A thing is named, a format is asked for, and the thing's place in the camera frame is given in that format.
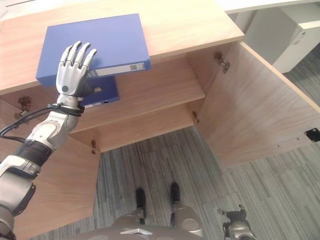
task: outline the open cabinet door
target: open cabinet door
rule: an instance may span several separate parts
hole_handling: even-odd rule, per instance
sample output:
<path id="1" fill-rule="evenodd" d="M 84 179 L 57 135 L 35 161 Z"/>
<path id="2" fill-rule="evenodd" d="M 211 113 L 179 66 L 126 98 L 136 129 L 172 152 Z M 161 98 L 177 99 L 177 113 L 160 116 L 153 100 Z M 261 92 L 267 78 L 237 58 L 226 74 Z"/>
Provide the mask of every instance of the open cabinet door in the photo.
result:
<path id="1" fill-rule="evenodd" d="M 21 110 L 0 99 L 0 128 L 12 124 Z M 27 137 L 40 121 L 31 120 L 8 132 Z M 0 139 L 0 162 L 21 143 Z M 93 213 L 100 152 L 68 137 L 41 167 L 33 180 L 36 191 L 23 213 L 14 218 L 17 239 L 29 239 L 52 229 L 86 218 Z"/>
<path id="2" fill-rule="evenodd" d="M 311 99 L 243 42 L 224 61 L 195 123 L 222 165 L 312 143 L 305 132 L 320 129 L 320 108 Z"/>

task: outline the floor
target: floor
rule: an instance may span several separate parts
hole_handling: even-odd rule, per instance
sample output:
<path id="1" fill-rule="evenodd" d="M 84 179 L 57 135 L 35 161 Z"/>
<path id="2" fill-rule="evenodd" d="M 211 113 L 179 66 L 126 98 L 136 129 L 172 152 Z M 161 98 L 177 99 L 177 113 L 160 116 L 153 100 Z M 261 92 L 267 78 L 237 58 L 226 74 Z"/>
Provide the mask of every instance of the floor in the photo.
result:
<path id="1" fill-rule="evenodd" d="M 286 76 L 320 105 L 320 45 Z M 217 208 L 243 204 L 259 240 L 320 239 L 320 144 L 223 169 L 195 128 L 185 128 L 102 154 L 92 217 L 35 240 L 59 240 L 110 226 L 147 197 L 147 224 L 169 225 L 169 187 L 200 215 L 208 239 L 222 240 Z"/>

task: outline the wooden shelf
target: wooden shelf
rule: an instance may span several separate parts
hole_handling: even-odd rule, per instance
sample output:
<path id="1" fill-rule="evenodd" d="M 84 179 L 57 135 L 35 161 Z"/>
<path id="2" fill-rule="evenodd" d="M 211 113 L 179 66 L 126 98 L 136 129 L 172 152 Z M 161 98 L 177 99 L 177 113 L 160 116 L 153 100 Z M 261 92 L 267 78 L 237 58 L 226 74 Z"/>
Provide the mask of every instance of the wooden shelf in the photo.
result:
<path id="1" fill-rule="evenodd" d="M 71 136 L 88 146 L 94 139 L 97 149 L 105 152 L 192 125 L 193 117 L 185 103 L 76 132 Z"/>
<path id="2" fill-rule="evenodd" d="M 116 81 L 120 100 L 86 109 L 74 133 L 205 97 L 185 57 L 119 75 Z"/>

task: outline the black shoe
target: black shoe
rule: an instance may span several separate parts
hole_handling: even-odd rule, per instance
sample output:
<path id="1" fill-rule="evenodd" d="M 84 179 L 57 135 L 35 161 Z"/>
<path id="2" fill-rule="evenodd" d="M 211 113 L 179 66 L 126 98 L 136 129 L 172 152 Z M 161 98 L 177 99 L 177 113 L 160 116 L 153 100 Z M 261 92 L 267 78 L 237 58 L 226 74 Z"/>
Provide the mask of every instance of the black shoe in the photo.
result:
<path id="1" fill-rule="evenodd" d="M 137 190 L 135 190 L 135 202 L 136 202 L 137 209 L 139 208 L 143 209 L 143 218 L 145 219 L 147 217 L 146 194 L 142 188 L 138 188 Z"/>
<path id="2" fill-rule="evenodd" d="M 180 187 L 178 183 L 173 182 L 170 188 L 171 205 L 180 201 Z"/>

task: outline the wooden desk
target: wooden desk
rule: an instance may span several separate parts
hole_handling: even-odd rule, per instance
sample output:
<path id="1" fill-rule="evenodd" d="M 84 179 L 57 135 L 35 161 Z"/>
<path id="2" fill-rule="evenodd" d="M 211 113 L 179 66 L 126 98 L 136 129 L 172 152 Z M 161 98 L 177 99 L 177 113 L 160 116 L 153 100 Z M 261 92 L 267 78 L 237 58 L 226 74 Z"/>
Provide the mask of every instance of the wooden desk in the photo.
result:
<path id="1" fill-rule="evenodd" d="M 0 98 L 10 111 L 0 120 L 12 118 L 19 97 L 32 97 L 32 110 L 56 101 L 55 88 L 35 79 L 47 26 L 131 13 L 140 14 L 152 69 L 118 76 L 120 100 L 85 111 L 67 159 L 58 150 L 47 164 L 58 158 L 59 168 L 45 165 L 37 183 L 52 198 L 36 195 L 28 207 L 33 212 L 16 218 L 21 239 L 92 211 L 98 167 L 92 139 L 107 151 L 196 125 L 221 164 L 232 166 L 309 144 L 304 132 L 320 128 L 320 108 L 240 42 L 243 33 L 212 0 L 95 0 L 1 22 Z M 226 73 L 217 51 L 230 62 Z M 2 141 L 1 150 L 9 144 Z M 83 179 L 86 185 L 76 184 Z M 55 200 L 57 191 L 65 199 Z"/>

